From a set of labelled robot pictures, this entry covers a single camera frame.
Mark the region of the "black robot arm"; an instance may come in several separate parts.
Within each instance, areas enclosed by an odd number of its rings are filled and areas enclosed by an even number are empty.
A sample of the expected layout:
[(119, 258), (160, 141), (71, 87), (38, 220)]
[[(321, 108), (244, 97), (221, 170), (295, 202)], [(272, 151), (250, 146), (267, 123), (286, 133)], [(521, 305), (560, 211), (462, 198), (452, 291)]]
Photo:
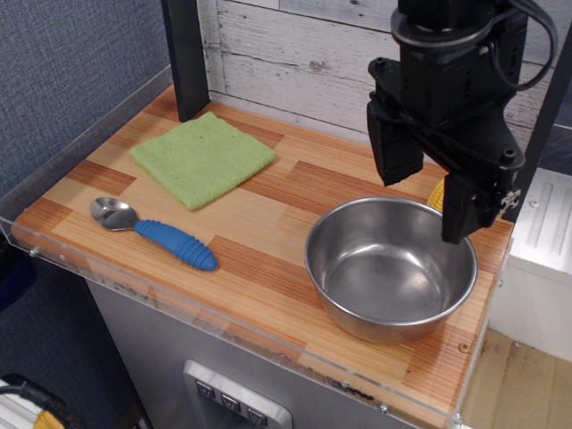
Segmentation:
[(504, 112), (526, 30), (526, 15), (506, 1), (401, 1), (391, 16), (399, 59), (369, 64), (377, 171), (388, 186), (419, 172), (426, 157), (446, 171), (446, 242), (492, 226), (517, 203), (525, 156)]

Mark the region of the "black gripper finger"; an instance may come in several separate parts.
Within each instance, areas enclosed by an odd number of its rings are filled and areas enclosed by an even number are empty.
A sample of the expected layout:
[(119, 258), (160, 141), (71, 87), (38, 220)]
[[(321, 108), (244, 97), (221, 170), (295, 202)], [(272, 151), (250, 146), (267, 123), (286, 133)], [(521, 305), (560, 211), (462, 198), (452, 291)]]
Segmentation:
[(407, 134), (408, 126), (378, 101), (367, 104), (367, 128), (377, 172), (387, 187), (420, 172), (424, 152)]
[(490, 228), (509, 201), (509, 183), (466, 172), (445, 177), (442, 239), (458, 244), (483, 228)]

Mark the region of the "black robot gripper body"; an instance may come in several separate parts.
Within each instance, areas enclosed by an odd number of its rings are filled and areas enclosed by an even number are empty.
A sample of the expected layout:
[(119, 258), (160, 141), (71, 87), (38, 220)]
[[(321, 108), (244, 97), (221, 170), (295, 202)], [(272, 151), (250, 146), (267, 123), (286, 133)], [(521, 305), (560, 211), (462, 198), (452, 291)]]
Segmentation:
[(378, 101), (407, 124), (407, 134), (448, 172), (512, 187), (525, 158), (505, 119), (519, 90), (526, 29), (430, 29), (395, 26), (400, 58), (369, 64)]

